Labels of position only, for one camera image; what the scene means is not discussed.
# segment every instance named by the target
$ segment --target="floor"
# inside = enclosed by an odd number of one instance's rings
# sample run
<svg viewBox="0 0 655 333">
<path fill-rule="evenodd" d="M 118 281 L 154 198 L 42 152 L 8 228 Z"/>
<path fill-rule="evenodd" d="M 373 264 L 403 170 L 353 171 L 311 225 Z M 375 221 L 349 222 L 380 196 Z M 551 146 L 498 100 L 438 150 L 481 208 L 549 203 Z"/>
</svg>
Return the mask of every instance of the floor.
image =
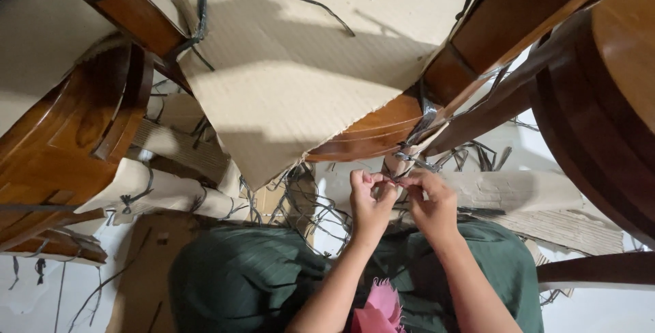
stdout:
<svg viewBox="0 0 655 333">
<path fill-rule="evenodd" d="M 157 105 L 158 102 L 152 100 L 151 104 Z M 531 111 L 523 113 L 520 119 L 526 123 L 534 123 Z M 507 146 L 513 148 L 503 167 L 505 170 L 559 170 L 542 136 L 528 128 L 517 127 L 508 122 L 478 140 L 499 153 Z M 358 168 L 375 171 L 381 167 L 381 161 L 381 158 L 376 158 L 334 165 L 329 162 L 318 163 L 316 183 L 320 194 L 334 200 L 339 209 L 349 211 L 349 171 Z M 453 161 L 449 162 L 444 170 L 452 169 Z M 479 170 L 474 155 L 469 157 L 464 170 Z M 125 263 L 132 224 L 102 226 L 98 230 L 96 237 L 101 240 L 109 255 L 107 264 L 99 270 L 69 262 L 66 263 L 64 271 L 63 263 L 48 261 L 42 285 L 37 285 L 38 276 L 33 270 L 36 259 L 19 258 L 20 280 L 12 290 L 8 290 L 14 282 L 12 258 L 0 256 L 0 290 L 3 291 L 0 293 L 0 332 L 104 332 L 110 321 L 120 279 L 113 280 L 102 289 L 99 302 L 97 295 L 94 295 L 84 309 L 81 310 L 81 307 L 90 293 L 98 287 L 98 273 L 100 279 L 105 280 Z M 343 235 L 343 230 L 338 225 L 325 222 L 323 227 L 337 236 Z M 626 250 L 634 249 L 632 241 L 625 235 Z M 327 233 L 317 231 L 315 247 L 321 252 L 334 255 L 340 247 L 340 242 Z M 580 257 L 574 252 L 555 251 L 548 245 L 540 245 L 540 248 L 542 253 L 553 261 Z M 71 326 L 78 312 L 75 325 Z M 542 312 L 546 333 L 655 332 L 655 292 L 578 288 L 571 298 L 560 296 L 554 303 L 546 305 Z"/>
</svg>

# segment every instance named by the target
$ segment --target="hand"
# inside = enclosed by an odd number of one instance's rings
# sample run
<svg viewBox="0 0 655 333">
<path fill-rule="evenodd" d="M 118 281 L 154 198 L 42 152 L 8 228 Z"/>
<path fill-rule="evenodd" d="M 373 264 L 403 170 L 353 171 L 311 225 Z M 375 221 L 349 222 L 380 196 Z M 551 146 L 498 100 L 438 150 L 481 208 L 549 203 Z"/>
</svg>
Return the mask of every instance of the hand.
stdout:
<svg viewBox="0 0 655 333">
<path fill-rule="evenodd" d="M 381 173 L 357 169 L 350 172 L 350 186 L 352 242 L 375 247 L 389 224 L 397 198 L 396 185 Z M 377 200 L 373 197 L 375 187 L 380 188 Z"/>
<path fill-rule="evenodd" d="M 416 226 L 435 251 L 461 237 L 457 230 L 457 195 L 438 174 L 414 169 L 399 183 L 409 194 L 409 211 Z M 428 194 L 427 200 L 423 191 Z"/>
</svg>

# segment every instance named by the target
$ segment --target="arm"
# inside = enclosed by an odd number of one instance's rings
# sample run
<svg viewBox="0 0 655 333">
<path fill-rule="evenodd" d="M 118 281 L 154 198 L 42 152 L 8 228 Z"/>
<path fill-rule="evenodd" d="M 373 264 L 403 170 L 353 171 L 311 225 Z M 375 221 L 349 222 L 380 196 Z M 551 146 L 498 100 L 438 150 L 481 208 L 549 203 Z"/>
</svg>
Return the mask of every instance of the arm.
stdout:
<svg viewBox="0 0 655 333">
<path fill-rule="evenodd" d="M 400 183 L 409 193 L 414 222 L 446 271 L 462 333 L 520 332 L 457 230 L 454 191 L 438 175 L 427 170 L 414 170 Z"/>
<path fill-rule="evenodd" d="M 353 231 L 350 242 L 327 274 L 318 291 L 307 300 L 286 329 L 287 333 L 337 333 L 343 331 L 366 263 L 389 224 L 396 202 L 396 187 L 380 173 L 350 173 Z M 372 196 L 382 187 L 379 200 Z"/>
</svg>

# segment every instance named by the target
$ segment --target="pink cloth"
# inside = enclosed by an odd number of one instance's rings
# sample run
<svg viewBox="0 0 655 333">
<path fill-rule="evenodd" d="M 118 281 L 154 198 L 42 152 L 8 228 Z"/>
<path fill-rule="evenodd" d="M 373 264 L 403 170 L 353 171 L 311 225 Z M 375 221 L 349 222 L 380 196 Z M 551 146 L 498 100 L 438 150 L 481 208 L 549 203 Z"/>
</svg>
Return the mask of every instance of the pink cloth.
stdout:
<svg viewBox="0 0 655 333">
<path fill-rule="evenodd" d="M 400 300 L 398 291 L 391 287 L 389 279 L 378 283 L 373 281 L 371 293 L 364 309 L 355 309 L 352 319 L 352 333 L 405 333 L 400 325 Z"/>
</svg>

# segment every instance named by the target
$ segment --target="person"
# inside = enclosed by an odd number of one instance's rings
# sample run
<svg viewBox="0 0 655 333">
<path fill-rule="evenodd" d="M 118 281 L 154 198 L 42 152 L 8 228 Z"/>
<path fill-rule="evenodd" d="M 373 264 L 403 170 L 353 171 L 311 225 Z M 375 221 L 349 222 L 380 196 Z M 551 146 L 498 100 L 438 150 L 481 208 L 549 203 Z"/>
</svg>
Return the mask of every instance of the person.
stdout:
<svg viewBox="0 0 655 333">
<path fill-rule="evenodd" d="M 381 278 L 396 288 L 398 332 L 543 332 L 528 249 L 498 224 L 458 223 L 438 175 L 415 169 L 395 184 L 355 170 L 350 185 L 352 235 L 332 265 L 290 229 L 216 228 L 186 245 L 169 273 L 177 331 L 381 332 L 353 319 Z M 418 230 L 385 235 L 397 185 Z"/>
</svg>

